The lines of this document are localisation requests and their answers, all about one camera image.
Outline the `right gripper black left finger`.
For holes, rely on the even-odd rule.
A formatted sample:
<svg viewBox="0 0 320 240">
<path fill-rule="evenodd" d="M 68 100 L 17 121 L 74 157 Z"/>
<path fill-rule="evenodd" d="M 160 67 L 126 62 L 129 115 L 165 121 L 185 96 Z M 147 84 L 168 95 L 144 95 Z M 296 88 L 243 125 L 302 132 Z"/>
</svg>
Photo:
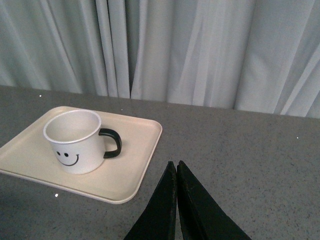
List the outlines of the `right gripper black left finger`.
<svg viewBox="0 0 320 240">
<path fill-rule="evenodd" d="M 177 171 L 169 161 L 145 210 L 126 240 L 173 240 L 176 230 Z"/>
</svg>

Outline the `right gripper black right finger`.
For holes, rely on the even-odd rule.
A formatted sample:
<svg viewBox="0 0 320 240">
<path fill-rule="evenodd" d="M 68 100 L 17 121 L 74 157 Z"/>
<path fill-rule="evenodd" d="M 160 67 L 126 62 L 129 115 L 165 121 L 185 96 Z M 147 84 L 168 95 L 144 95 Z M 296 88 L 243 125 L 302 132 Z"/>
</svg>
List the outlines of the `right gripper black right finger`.
<svg viewBox="0 0 320 240">
<path fill-rule="evenodd" d="M 185 240 L 250 239 L 182 160 L 177 166 L 177 186 L 180 225 Z"/>
</svg>

